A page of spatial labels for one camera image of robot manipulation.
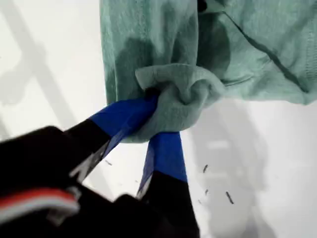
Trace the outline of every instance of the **green t-shirt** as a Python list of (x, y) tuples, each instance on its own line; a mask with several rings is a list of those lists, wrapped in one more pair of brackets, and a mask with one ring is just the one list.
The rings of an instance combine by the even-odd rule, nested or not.
[(220, 97), (317, 97), (314, 0), (101, 0), (107, 102), (161, 91), (129, 141), (192, 126)]

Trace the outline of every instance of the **red stripe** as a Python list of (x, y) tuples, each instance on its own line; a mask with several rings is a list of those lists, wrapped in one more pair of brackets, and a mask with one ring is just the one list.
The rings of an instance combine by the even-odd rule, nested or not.
[(12, 206), (16, 203), (21, 203), (23, 201), (32, 200), (34, 198), (40, 197), (58, 197), (70, 202), (75, 201), (74, 196), (70, 193), (56, 188), (44, 187), (31, 189), (0, 198), (0, 209), (7, 206)]

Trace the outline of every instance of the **white floor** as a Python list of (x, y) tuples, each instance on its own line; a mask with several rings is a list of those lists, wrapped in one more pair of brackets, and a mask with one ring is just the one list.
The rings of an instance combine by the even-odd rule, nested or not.
[[(0, 140), (105, 104), (97, 0), (0, 1)], [(182, 132), (202, 237), (317, 237), (316, 121), (317, 103), (223, 100)], [(86, 184), (135, 194), (146, 147), (119, 145)]]

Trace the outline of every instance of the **crumpled fabric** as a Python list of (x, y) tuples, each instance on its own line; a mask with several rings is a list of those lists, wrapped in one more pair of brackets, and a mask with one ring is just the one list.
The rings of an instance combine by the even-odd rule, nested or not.
[(221, 97), (317, 97), (314, 0), (101, 0), (108, 103), (160, 90), (153, 116), (126, 141), (192, 126)]

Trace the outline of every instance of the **white stripe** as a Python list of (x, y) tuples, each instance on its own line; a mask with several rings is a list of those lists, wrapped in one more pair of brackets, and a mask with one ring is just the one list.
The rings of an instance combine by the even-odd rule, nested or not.
[(49, 208), (75, 214), (79, 211), (80, 206), (76, 201), (71, 202), (56, 196), (29, 199), (12, 206), (0, 208), (0, 225), (27, 213)]

